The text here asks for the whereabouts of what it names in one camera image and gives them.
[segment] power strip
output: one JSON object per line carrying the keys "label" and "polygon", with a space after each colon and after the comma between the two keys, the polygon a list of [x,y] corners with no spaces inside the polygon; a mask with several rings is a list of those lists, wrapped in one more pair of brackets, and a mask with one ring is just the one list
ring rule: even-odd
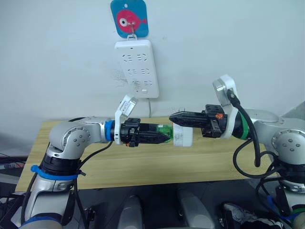
{"label": "power strip", "polygon": [[131,93],[137,98],[158,98],[160,92],[150,41],[117,42],[114,49]]}

